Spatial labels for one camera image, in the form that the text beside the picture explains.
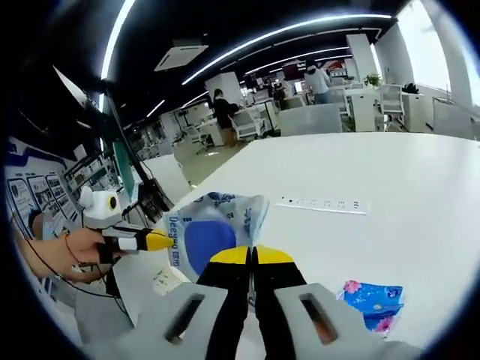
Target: floor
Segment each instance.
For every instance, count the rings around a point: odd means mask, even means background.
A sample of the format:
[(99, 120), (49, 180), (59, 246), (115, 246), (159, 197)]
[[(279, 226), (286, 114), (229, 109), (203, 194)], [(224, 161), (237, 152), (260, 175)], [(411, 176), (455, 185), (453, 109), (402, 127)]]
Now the floor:
[(173, 152), (175, 158), (181, 164), (185, 178), (190, 182), (190, 185), (197, 186), (246, 145), (247, 143), (240, 142), (235, 148), (218, 146), (201, 150), (197, 154), (200, 145), (181, 142), (173, 149)]

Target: electrical outlet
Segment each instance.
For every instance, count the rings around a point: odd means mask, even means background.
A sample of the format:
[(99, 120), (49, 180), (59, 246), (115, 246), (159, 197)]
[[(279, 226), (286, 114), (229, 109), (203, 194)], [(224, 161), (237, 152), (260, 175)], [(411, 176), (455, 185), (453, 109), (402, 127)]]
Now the electrical outlet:
[(313, 197), (310, 199), (282, 196), (275, 204), (287, 208), (307, 209), (317, 212), (339, 212), (343, 214), (366, 215), (367, 204), (360, 200), (333, 200)]

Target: human hand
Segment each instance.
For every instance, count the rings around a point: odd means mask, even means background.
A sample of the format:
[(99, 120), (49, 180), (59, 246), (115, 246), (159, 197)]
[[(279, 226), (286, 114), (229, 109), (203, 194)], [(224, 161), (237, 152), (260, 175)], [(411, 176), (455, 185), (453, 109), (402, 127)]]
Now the human hand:
[[(74, 263), (99, 263), (97, 244), (104, 244), (104, 237), (97, 231), (82, 228), (64, 237), (65, 247)], [(113, 257), (126, 255), (124, 251), (116, 251)]]

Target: black shirt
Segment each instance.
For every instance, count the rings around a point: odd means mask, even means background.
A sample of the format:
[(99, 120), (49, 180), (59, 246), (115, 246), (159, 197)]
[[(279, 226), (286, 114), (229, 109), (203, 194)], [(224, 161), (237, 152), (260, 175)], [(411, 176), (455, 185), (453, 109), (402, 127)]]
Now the black shirt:
[(236, 103), (229, 103), (221, 97), (217, 97), (213, 102), (214, 117), (217, 118), (220, 129), (229, 129), (232, 127), (230, 117), (239, 111)]

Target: woman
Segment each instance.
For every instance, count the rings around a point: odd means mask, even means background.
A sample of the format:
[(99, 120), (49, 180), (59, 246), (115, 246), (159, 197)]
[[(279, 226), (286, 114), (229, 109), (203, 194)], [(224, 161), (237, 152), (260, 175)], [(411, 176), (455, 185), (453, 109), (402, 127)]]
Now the woman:
[(312, 90), (315, 104), (327, 104), (329, 102), (329, 86), (332, 85), (329, 76), (323, 69), (319, 69), (312, 59), (307, 60), (306, 65), (305, 82)]
[(236, 134), (233, 130), (232, 116), (239, 111), (240, 107), (236, 103), (229, 103), (224, 99), (224, 92), (216, 88), (213, 94), (214, 117), (217, 118), (220, 126), (223, 141), (233, 148), (236, 145)]

